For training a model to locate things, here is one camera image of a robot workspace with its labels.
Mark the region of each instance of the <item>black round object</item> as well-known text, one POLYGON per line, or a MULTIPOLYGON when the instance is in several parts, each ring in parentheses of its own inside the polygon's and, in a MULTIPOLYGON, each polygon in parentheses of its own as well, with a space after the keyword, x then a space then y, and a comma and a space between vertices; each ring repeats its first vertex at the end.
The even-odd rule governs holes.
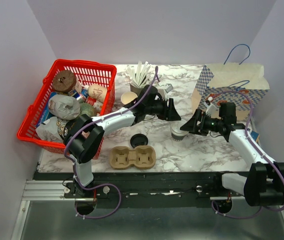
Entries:
POLYGON ((138 133, 135 134, 132 138, 131 138, 131 146, 133 148, 136 148, 137 146, 144 146, 148 144, 148 139, 144 134, 138 133))

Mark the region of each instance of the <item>blue bag handle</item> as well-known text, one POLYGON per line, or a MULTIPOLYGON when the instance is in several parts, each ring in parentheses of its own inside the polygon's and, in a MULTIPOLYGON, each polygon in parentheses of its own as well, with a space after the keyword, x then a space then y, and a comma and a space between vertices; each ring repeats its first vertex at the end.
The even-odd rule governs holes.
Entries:
POLYGON ((243 61, 245 61, 246 59, 248 59, 248 58, 250 57, 250 55, 251 55, 250 46, 248 46, 247 44, 241 43, 241 44, 238 44, 238 45, 236 45, 235 47, 233 47, 233 49, 230 51, 230 54, 228 54, 228 56, 227 56, 227 58, 226 58, 226 60, 225 60, 225 62, 224 62, 224 65, 226 64, 226 62, 227 62, 228 58, 230 57, 232 51, 233 51, 235 48, 237 48, 238 46, 240 46, 240 45, 244 45, 244 46, 248 47, 248 50, 249 50, 248 56, 247 56, 243 61))
POLYGON ((235 85, 235 84, 243 83, 243 82, 245 82, 245 83, 242 84, 242 85, 240 85, 240 86, 238 86, 238 88, 236 88, 236 91, 238 91, 238 89, 240 89, 242 86, 248 84, 250 81, 249 81, 249 80, 242 80, 242 81, 239 81, 239 82, 236 82, 236 83, 233 83, 233 84, 229 85, 229 87, 232 86, 232 85, 235 85))

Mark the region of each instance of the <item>gray wall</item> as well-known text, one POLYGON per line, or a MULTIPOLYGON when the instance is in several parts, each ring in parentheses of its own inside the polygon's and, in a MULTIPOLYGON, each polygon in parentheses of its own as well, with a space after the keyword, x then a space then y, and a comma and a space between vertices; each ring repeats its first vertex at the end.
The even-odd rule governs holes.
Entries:
POLYGON ((25 0, 0 0, 0 240, 10 239, 39 148, 16 132, 55 55, 25 0))
POLYGON ((254 109, 263 148, 284 162, 284 0, 277 0, 256 36, 251 62, 265 66, 271 90, 254 109))
POLYGON ((27 1, 58 58, 203 64, 251 44, 276 0, 27 1))

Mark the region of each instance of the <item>paper bag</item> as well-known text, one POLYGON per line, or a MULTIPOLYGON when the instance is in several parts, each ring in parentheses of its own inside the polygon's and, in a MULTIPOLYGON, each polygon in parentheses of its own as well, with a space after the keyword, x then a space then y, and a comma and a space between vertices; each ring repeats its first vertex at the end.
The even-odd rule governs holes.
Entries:
MULTIPOLYGON (((235 62, 226 63, 226 61, 224 63, 212 63, 203 66, 192 94, 193 112, 195 112, 197 108, 205 111, 205 100, 209 96, 214 96, 215 94, 225 91, 244 93, 255 107, 270 89, 267 80, 264 78, 263 65, 257 63, 242 64, 243 61, 239 64, 235 62)), ((224 93, 216 97, 213 103, 220 106, 222 102, 233 102, 236 104, 238 120, 244 120, 250 112, 249 102, 240 94, 233 92, 224 93)))

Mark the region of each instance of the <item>white marble surface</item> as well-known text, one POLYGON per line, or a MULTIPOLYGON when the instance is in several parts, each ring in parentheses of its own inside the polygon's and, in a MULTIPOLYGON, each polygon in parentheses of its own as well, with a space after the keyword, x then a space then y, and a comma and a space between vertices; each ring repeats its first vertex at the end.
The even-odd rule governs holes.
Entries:
MULTIPOLYGON (((117 65, 115 79, 115 104, 113 110, 122 106, 121 95, 129 91, 129 79, 125 76, 126 65, 117 65)), ((168 94, 174 98, 179 115, 188 120, 191 116, 191 94, 201 72, 201 65, 159 65, 161 83, 170 83, 174 89, 168 94)), ((71 162, 61 154, 43 150, 38 170, 41 173, 72 172, 71 162)), ((99 159, 92 160, 93 172, 205 172, 248 170, 239 153, 223 137, 188 134, 182 141, 171 138, 169 122, 146 120, 132 127, 125 127, 104 138, 99 159), (131 167, 114 170, 109 164, 109 154, 115 146, 130 146, 134 134, 145 134, 149 145, 156 151, 156 164, 148 170, 131 167)))

